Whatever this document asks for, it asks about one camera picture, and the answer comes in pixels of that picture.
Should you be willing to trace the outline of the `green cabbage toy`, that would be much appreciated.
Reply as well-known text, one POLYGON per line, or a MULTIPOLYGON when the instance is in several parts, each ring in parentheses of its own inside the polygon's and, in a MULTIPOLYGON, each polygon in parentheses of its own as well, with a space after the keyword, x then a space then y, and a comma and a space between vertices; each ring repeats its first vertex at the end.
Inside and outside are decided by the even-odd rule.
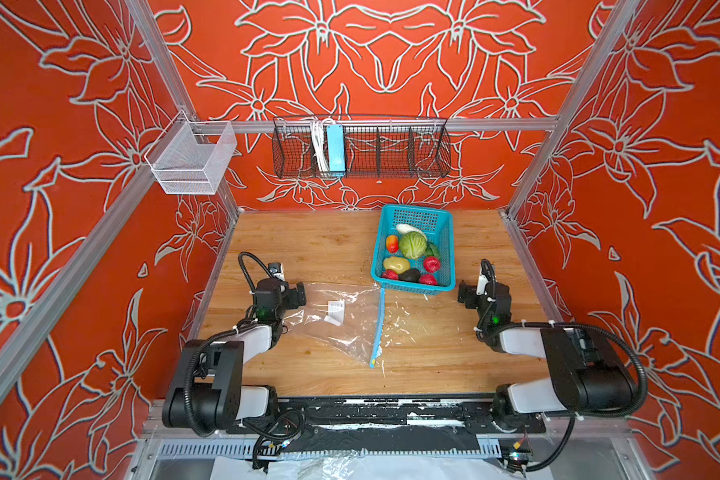
POLYGON ((425 254, 427 243, 426 236, 415 233, 401 236, 399 239, 399 252, 409 260, 416 260, 425 254))

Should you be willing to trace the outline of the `clear zip top bag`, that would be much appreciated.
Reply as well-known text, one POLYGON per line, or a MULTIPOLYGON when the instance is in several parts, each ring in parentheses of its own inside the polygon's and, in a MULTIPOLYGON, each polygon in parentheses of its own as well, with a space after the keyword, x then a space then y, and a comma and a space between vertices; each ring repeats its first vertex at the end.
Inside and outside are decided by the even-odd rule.
POLYGON ((290 333, 321 341, 371 368, 381 289, 377 285, 305 283, 306 305, 288 313, 290 333))

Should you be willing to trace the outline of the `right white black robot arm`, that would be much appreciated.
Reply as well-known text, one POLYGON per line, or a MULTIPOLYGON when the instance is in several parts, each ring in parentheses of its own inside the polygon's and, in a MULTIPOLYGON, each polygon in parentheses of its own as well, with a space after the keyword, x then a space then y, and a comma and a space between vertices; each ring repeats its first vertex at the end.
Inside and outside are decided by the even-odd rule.
POLYGON ((548 376, 499 386, 491 419, 513 430, 537 415, 620 418, 638 411, 648 375, 637 353, 618 335, 576 322, 514 322, 508 286, 483 259, 475 285, 459 285, 458 302, 478 314, 476 338, 491 350, 541 359, 548 376))

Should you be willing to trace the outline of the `yellow mango toy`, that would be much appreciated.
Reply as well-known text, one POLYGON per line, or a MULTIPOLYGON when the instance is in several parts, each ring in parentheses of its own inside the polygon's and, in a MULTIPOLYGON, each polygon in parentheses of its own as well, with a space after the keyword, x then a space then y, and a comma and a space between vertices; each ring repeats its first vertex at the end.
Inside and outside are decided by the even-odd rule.
POLYGON ((410 268, 410 262, 405 257, 391 256, 383 260, 384 271, 391 270, 396 274, 402 274, 410 268))

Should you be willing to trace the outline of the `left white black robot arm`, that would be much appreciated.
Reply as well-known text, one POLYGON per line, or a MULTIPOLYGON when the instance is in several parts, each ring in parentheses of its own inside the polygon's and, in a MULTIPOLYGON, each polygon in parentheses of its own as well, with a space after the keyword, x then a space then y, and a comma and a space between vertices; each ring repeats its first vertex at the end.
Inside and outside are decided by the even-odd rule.
POLYGON ((278 344, 286 313, 306 305, 305 287, 290 285, 280 263, 266 264, 247 251, 237 260, 252 304, 231 329, 184 345, 162 406, 166 428, 208 437, 247 423, 259 429, 277 415, 276 389, 244 384, 243 370, 278 344))

